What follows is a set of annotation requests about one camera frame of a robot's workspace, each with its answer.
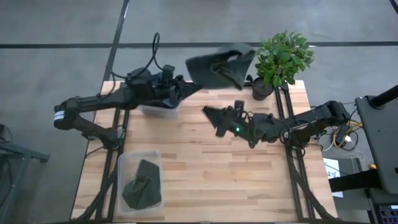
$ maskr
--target wooden table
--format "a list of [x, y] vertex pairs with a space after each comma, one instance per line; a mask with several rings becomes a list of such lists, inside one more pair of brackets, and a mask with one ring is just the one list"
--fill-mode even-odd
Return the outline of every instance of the wooden table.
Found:
[[[111, 87], [111, 82], [105, 82], [102, 92], [107, 93]], [[296, 81], [289, 88], [294, 113], [309, 110], [303, 81]], [[165, 207], [159, 213], [140, 218], [123, 217], [116, 208], [115, 222], [297, 221], [284, 146], [279, 141], [260, 142], [250, 149], [246, 141], [231, 133], [218, 138], [201, 112], [205, 105], [225, 107], [235, 100], [244, 100], [247, 111], [278, 116], [275, 95], [255, 101], [250, 88], [201, 90], [182, 102], [178, 120], [145, 117], [140, 110], [130, 112], [124, 152], [161, 152]], [[110, 127], [113, 116], [114, 109], [98, 111], [95, 123]], [[87, 152], [99, 146], [100, 141], [93, 141]], [[105, 157], [106, 151], [100, 150], [85, 160], [72, 218], [82, 214], [98, 193]], [[307, 147], [304, 161], [312, 192], [336, 216], [319, 147]], [[306, 217], [302, 192], [300, 198]]]

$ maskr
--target dark green cloth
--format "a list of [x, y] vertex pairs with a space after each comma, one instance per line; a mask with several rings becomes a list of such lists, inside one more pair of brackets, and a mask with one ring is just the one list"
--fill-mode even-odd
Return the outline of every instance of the dark green cloth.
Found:
[[159, 166], [141, 160], [136, 178], [124, 187], [122, 196], [127, 205], [136, 210], [161, 202]]
[[189, 58], [185, 65], [197, 85], [207, 89], [233, 86], [242, 90], [255, 54], [249, 45], [232, 43], [221, 47], [217, 53]]

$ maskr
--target plastic container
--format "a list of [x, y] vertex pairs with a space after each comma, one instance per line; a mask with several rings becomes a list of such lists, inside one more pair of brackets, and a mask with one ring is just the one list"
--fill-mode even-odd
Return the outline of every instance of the plastic container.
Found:
[[[141, 160], [147, 160], [159, 167], [160, 174], [160, 195], [162, 200], [157, 204], [141, 209], [135, 210], [130, 208], [124, 200], [122, 193], [124, 187], [135, 179], [135, 175], [138, 170], [138, 166]], [[164, 196], [163, 196], [163, 177], [162, 177], [162, 156], [158, 150], [153, 151], [141, 151], [141, 152], [125, 152], [120, 155], [118, 159], [118, 207], [117, 211], [123, 216], [140, 216], [152, 212], [158, 212], [164, 207]]]
[[141, 105], [139, 109], [146, 116], [153, 116], [153, 117], [166, 118], [166, 119], [178, 119], [178, 107], [174, 109], [166, 109], [155, 106]]

